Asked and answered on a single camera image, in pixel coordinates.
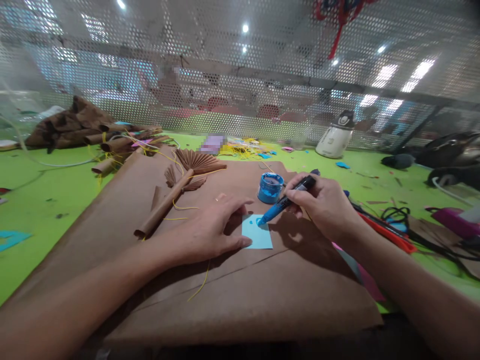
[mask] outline marker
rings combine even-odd
[[[293,190],[306,191],[313,187],[317,181],[311,176],[308,175],[304,177],[294,188]],[[257,222],[258,226],[268,223],[270,220],[273,220],[278,214],[283,210],[292,205],[292,201],[285,195],[280,200],[277,201],[266,213],[261,217]]]

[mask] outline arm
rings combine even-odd
[[[120,305],[169,268],[214,258],[249,246],[244,236],[226,236],[232,213],[246,213],[246,198],[221,195],[197,216],[169,233],[140,242],[56,291],[0,313],[4,359],[65,359]]]
[[[291,190],[307,174],[287,185],[302,216],[302,206],[322,233],[354,257],[401,307],[430,348],[446,359],[480,357],[480,306],[423,269],[409,255],[370,228],[350,205],[340,185],[318,177],[306,191]]]

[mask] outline white kettle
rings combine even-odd
[[[330,123],[323,133],[315,151],[327,158],[341,158],[354,132],[354,112],[344,110],[340,116]]]

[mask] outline forearm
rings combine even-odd
[[[372,229],[360,233],[337,242],[401,307],[429,346],[444,358],[478,358],[480,307]]]
[[[174,265],[167,253],[153,256],[144,242],[20,304],[1,316],[0,354],[5,359],[67,358],[132,294]]]

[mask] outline green table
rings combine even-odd
[[[182,148],[198,149],[205,139],[203,136],[169,134]],[[282,161],[290,171],[310,172],[319,169],[322,176],[336,179],[350,197],[357,202],[390,201],[393,196],[397,205],[405,201],[416,218],[432,221],[427,207],[466,206],[424,184],[429,171],[414,165],[407,171],[394,170],[380,164],[381,153],[346,151],[341,161],[351,166],[351,171],[335,165],[337,160],[318,155],[313,148],[306,151],[287,153],[281,145],[271,144],[277,155],[269,161]],[[35,150],[31,156],[43,163],[71,164],[92,157],[86,147],[55,150],[47,155],[46,151]],[[220,159],[234,160],[232,156],[221,155]],[[27,240],[0,252],[0,305],[25,280],[29,273],[42,261],[57,243],[63,233],[84,211],[100,190],[114,176],[110,174],[99,182],[90,171],[92,164],[74,167],[48,167],[31,161],[22,150],[0,152],[0,187],[12,189],[2,196],[7,203],[0,204],[0,231],[18,231],[32,234]],[[357,173],[378,176],[379,179],[361,176]],[[400,179],[402,187],[395,177]],[[463,197],[480,199],[473,189],[456,185],[454,190]],[[389,204],[370,205],[377,213]],[[428,250],[419,247],[422,253],[413,254],[413,258],[428,271],[452,284],[461,292],[480,301],[480,281],[460,270],[449,260],[428,255]],[[389,304],[378,305],[381,312],[391,310]]]

